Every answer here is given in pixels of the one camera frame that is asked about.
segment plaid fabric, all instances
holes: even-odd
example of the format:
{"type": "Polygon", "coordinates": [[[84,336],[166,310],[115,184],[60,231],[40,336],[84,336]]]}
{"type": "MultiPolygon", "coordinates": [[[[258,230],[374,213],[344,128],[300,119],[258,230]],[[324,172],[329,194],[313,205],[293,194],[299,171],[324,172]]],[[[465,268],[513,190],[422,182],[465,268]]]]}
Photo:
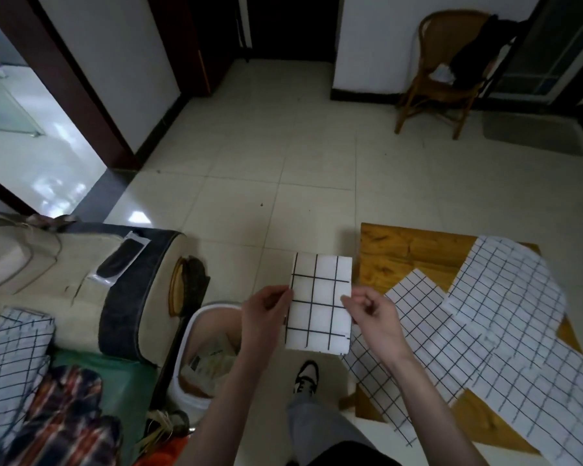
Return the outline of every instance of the plaid fabric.
{"type": "Polygon", "coordinates": [[[50,358],[54,320],[6,307],[0,314],[0,463],[23,425],[50,358]]]}
{"type": "Polygon", "coordinates": [[[52,368],[39,386],[5,465],[117,465],[120,422],[101,416],[101,392],[102,381],[94,371],[52,368]]]}

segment shoe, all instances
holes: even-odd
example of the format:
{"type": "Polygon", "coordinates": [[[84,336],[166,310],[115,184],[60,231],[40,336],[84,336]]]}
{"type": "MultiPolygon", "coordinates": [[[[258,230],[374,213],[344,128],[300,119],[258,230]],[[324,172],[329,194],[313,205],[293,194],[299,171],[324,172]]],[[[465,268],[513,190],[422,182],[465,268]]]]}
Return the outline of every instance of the shoe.
{"type": "Polygon", "coordinates": [[[309,392],[312,395],[318,390],[319,368],[313,360],[307,360],[300,368],[296,376],[296,384],[293,388],[294,394],[309,392]]]}

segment wicker chair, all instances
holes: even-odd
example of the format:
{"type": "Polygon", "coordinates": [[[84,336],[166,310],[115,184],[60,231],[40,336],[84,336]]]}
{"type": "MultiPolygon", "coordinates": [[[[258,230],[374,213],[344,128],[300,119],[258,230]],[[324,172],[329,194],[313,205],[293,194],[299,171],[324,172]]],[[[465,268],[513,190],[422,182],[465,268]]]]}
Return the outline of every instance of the wicker chair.
{"type": "MultiPolygon", "coordinates": [[[[436,82],[429,78],[429,75],[441,63],[449,65],[454,55],[474,40],[481,27],[488,20],[490,15],[474,10],[447,10],[432,13],[427,16],[419,25],[420,57],[417,75],[412,81],[408,91],[402,96],[398,107],[400,109],[395,126],[395,133],[399,134],[404,125],[404,121],[411,116],[415,116],[424,111],[421,107],[428,102],[439,102],[449,106],[461,105],[463,111],[459,119],[453,119],[443,114],[447,119],[454,122],[456,128],[453,139],[458,140],[464,122],[469,114],[473,101],[479,89],[484,84],[478,83],[468,90],[455,89],[451,85],[436,82]]],[[[485,71],[486,76],[492,68],[491,62],[485,71]]]]}

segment black bag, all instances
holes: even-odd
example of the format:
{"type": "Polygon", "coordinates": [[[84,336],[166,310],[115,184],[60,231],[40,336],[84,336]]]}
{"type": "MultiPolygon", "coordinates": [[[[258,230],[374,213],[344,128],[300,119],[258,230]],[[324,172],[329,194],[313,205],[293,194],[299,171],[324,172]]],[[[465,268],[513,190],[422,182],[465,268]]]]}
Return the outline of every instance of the black bag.
{"type": "Polygon", "coordinates": [[[450,68],[456,80],[454,88],[468,90],[481,82],[484,70],[497,57],[501,47],[522,31],[522,22],[488,18],[477,37],[454,55],[450,68]]]}

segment wooden table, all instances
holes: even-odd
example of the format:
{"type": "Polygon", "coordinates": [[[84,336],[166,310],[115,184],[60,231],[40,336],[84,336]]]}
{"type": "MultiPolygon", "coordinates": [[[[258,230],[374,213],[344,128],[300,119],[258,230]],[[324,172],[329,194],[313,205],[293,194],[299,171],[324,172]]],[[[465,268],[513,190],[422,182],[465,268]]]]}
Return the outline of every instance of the wooden table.
{"type": "MultiPolygon", "coordinates": [[[[471,235],[363,223],[360,225],[356,282],[371,286],[384,294],[418,268],[443,291],[447,291],[476,238],[471,235]]],[[[540,253],[537,245],[524,245],[540,253]]],[[[578,352],[582,352],[567,318],[562,321],[557,336],[578,352]]],[[[358,417],[381,419],[380,414],[359,389],[355,402],[358,417]]],[[[465,390],[451,409],[460,428],[474,442],[538,453],[473,392],[465,390]]]]}

